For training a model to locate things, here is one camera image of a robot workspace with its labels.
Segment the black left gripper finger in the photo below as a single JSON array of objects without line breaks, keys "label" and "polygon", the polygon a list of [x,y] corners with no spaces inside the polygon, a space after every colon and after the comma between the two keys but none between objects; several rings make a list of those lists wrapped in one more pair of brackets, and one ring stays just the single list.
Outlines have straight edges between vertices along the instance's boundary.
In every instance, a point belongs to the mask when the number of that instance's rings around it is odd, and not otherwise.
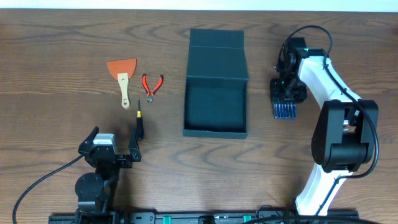
[{"label": "black left gripper finger", "polygon": [[131,131],[131,137],[129,140],[128,144],[128,149],[131,155],[139,155],[140,150],[139,150],[139,145],[137,141],[137,134],[136,134],[136,128],[132,128]]},{"label": "black left gripper finger", "polygon": [[88,137],[83,141],[83,145],[91,145],[93,144],[94,138],[99,132],[99,127],[95,126],[92,132],[88,135]]}]

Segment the blue drill bit case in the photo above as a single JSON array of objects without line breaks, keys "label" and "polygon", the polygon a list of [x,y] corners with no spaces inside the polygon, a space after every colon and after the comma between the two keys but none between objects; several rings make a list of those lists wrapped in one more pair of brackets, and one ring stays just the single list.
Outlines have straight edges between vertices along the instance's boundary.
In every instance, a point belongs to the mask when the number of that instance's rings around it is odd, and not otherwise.
[{"label": "blue drill bit case", "polygon": [[295,103],[273,104],[274,119],[296,119],[297,106]]}]

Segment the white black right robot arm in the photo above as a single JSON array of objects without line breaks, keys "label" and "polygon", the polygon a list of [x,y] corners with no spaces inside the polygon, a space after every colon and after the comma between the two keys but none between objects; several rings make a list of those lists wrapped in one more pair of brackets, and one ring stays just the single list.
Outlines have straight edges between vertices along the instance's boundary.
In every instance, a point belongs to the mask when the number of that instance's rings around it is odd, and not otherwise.
[{"label": "white black right robot arm", "polygon": [[[245,139],[248,71],[240,31],[195,29],[190,36],[183,135]],[[271,80],[275,119],[295,119],[296,105],[312,93],[321,112],[311,150],[314,166],[295,198],[299,215],[325,216],[346,179],[362,164],[375,166],[379,154],[378,107],[355,94],[335,72],[329,53],[290,35],[279,51]]]}]

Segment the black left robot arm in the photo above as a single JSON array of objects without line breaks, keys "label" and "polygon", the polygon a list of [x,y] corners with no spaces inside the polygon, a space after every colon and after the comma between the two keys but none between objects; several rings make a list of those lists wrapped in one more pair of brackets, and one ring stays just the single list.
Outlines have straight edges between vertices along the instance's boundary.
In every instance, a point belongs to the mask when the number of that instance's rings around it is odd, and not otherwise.
[{"label": "black left robot arm", "polygon": [[116,215],[112,208],[120,170],[132,168],[142,157],[136,128],[131,131],[128,149],[129,154],[116,154],[115,135],[100,133],[97,126],[80,144],[78,153],[95,171],[83,174],[75,184],[77,218]]}]

